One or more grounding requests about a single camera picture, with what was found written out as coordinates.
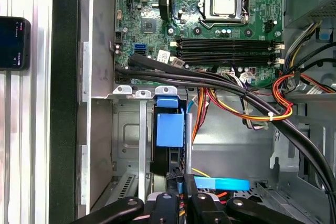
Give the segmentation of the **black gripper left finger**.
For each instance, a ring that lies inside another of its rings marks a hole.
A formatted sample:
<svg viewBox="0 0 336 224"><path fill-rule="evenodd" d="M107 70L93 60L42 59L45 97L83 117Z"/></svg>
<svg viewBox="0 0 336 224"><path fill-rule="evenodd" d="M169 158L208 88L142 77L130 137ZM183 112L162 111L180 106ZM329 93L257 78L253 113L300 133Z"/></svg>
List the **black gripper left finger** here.
<svg viewBox="0 0 336 224"><path fill-rule="evenodd" d="M72 223L179 223L184 174L176 170L166 182L169 190L152 193L147 201L124 197Z"/></svg>

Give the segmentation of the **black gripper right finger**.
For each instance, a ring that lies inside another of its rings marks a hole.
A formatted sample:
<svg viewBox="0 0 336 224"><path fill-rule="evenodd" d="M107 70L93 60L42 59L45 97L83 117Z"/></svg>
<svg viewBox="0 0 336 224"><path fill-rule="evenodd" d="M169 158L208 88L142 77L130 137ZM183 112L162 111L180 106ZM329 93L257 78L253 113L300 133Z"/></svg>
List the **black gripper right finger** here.
<svg viewBox="0 0 336 224"><path fill-rule="evenodd" d="M231 198L223 206L214 194L198 191L192 174L184 174L183 194L187 223L301 223L242 197Z"/></svg>

